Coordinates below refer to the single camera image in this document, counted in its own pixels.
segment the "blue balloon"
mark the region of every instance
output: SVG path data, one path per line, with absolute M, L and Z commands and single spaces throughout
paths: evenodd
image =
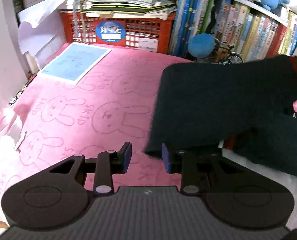
M 197 58 L 207 57 L 215 47 L 215 39 L 211 34 L 201 33 L 188 43 L 188 52 Z

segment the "gray ribbed surface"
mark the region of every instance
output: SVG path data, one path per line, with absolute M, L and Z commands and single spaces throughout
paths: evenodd
M 30 232 L 13 227 L 0 240 L 277 240 L 285 228 L 250 232 L 218 221 L 197 197 L 175 187 L 120 187 L 98 198 L 87 214 L 65 228 Z

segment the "pink tablecloth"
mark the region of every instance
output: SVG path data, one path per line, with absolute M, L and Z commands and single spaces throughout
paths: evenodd
M 159 79 L 165 67 L 188 62 L 158 53 L 113 50 L 72 86 L 37 76 L 15 104 L 27 136 L 20 147 L 17 172 L 3 169 L 0 194 L 19 180 L 73 154 L 96 157 L 130 141 L 133 156 L 120 185 L 178 185 L 180 176 L 165 172 L 162 161 L 142 153 L 146 144 Z M 92 189 L 94 176 L 85 187 Z

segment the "white label sticker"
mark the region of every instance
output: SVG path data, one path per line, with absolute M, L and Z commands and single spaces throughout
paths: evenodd
M 157 52 L 158 40 L 149 38 L 139 38 L 138 48 L 146 51 Z

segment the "white wall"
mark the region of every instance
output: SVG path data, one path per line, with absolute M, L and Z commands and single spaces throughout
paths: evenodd
M 0 0 L 0 95 L 9 101 L 27 82 L 27 62 L 17 42 L 12 0 Z

